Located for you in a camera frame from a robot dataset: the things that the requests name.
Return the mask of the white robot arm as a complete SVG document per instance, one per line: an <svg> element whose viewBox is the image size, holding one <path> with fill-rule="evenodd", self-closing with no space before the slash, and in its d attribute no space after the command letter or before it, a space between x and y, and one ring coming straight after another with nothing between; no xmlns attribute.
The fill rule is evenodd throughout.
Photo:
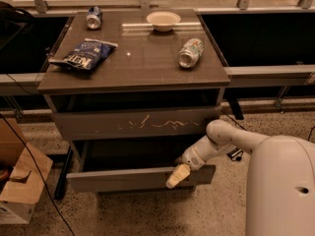
<svg viewBox="0 0 315 236"><path fill-rule="evenodd" d="M315 236L315 144L266 136L217 119L206 135L177 158L166 181L174 188L228 147L251 155L246 189L246 236Z"/></svg>

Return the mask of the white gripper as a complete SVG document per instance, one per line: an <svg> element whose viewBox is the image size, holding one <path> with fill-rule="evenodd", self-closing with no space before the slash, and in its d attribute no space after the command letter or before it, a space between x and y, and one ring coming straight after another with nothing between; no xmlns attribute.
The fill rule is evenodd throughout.
<svg viewBox="0 0 315 236"><path fill-rule="evenodd" d="M172 189L176 187L181 181L190 175L190 168L192 170L199 170L206 161L198 154L194 147L187 148L179 157L176 158L177 165L171 175L166 180L166 187Z"/></svg>

